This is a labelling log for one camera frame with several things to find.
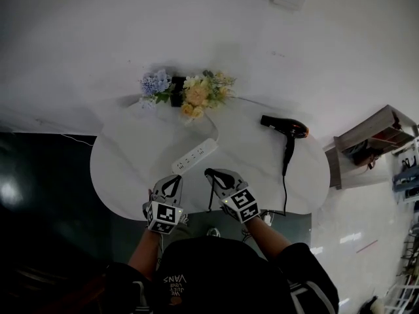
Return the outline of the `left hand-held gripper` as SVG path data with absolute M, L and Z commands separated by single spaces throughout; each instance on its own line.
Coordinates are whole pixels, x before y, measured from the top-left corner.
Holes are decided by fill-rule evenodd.
M 169 175 L 159 180 L 152 190 L 150 201 L 143 204 L 143 213 L 147 229 L 162 235 L 169 235 L 178 225 L 183 209 L 172 205 L 181 205 L 183 178 Z

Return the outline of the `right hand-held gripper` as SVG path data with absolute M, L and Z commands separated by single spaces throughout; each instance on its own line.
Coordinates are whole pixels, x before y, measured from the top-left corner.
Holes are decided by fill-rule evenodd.
M 258 217 L 260 209 L 254 191 L 235 171 L 228 169 L 209 169 L 205 172 L 211 185 L 211 192 L 220 198 L 219 203 L 224 212 L 241 224 Z M 225 189 L 241 189 L 225 196 Z

